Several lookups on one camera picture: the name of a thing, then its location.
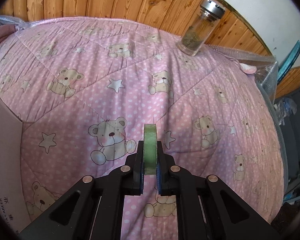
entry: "glass bottle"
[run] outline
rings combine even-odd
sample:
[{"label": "glass bottle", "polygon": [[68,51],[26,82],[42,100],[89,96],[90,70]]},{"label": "glass bottle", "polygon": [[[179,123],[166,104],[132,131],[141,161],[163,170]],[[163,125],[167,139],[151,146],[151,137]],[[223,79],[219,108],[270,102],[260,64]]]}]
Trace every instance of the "glass bottle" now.
[{"label": "glass bottle", "polygon": [[177,47],[189,56],[198,53],[201,44],[206,41],[225,13],[225,10],[212,0],[203,0],[200,9],[193,24],[177,42]]}]

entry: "triangular cutout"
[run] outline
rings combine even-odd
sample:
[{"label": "triangular cutout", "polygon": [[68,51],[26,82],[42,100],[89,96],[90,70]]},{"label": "triangular cutout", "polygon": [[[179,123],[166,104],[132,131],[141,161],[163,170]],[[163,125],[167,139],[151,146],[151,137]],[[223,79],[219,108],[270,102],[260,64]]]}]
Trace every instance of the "triangular cutout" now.
[{"label": "triangular cutout", "polygon": [[239,223],[249,218],[249,213],[242,208],[232,197],[224,190],[220,191],[223,203],[226,206],[228,215],[233,224]]},{"label": "triangular cutout", "polygon": [[72,212],[75,205],[80,197],[79,192],[74,192],[70,197],[67,198],[60,206],[58,206],[51,214],[50,219],[66,226],[71,218]]}]

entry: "silver screw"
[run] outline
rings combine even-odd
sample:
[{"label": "silver screw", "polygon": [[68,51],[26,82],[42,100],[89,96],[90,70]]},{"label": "silver screw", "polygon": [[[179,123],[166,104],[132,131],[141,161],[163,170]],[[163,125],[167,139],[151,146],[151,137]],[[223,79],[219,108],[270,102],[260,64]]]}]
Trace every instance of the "silver screw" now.
[{"label": "silver screw", "polygon": [[171,166],[170,170],[173,171],[173,172],[178,172],[178,171],[180,171],[180,167],[176,166],[176,165],[173,165],[173,166]]},{"label": "silver screw", "polygon": [[211,182],[217,182],[218,181],[218,177],[216,175],[210,175],[208,177],[208,180],[210,180]]},{"label": "silver screw", "polygon": [[124,165],[124,166],[122,166],[122,167],[120,168],[120,170],[121,170],[122,172],[128,172],[128,171],[130,171],[130,166]]},{"label": "silver screw", "polygon": [[82,178],[82,181],[83,181],[84,183],[89,183],[89,182],[92,181],[92,177],[91,177],[90,175],[84,176],[84,177]]}]

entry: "white wall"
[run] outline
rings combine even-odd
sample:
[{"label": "white wall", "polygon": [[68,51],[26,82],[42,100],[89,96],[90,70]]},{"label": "white wall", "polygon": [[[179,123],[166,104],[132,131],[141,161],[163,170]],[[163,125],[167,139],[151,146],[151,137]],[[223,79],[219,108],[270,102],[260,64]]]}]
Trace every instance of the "white wall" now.
[{"label": "white wall", "polygon": [[[251,24],[279,62],[300,40],[300,12],[291,0],[225,1]],[[300,55],[295,66],[300,66]]]}]

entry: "polka dot fabric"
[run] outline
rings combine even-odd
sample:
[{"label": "polka dot fabric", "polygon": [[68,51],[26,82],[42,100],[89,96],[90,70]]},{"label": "polka dot fabric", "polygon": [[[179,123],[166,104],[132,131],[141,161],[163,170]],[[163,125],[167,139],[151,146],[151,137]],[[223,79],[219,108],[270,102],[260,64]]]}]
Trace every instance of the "polka dot fabric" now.
[{"label": "polka dot fabric", "polygon": [[[264,219],[276,216],[283,198],[276,131],[253,75],[236,61],[207,47],[188,57],[178,37],[130,21],[5,28],[0,97],[24,122],[21,176],[32,220],[45,210],[37,187],[56,199],[84,175],[124,165],[145,123],[156,123],[177,165],[218,175]],[[175,198],[158,195],[155,183],[146,176],[144,194],[126,197],[122,239],[178,238]]]}]

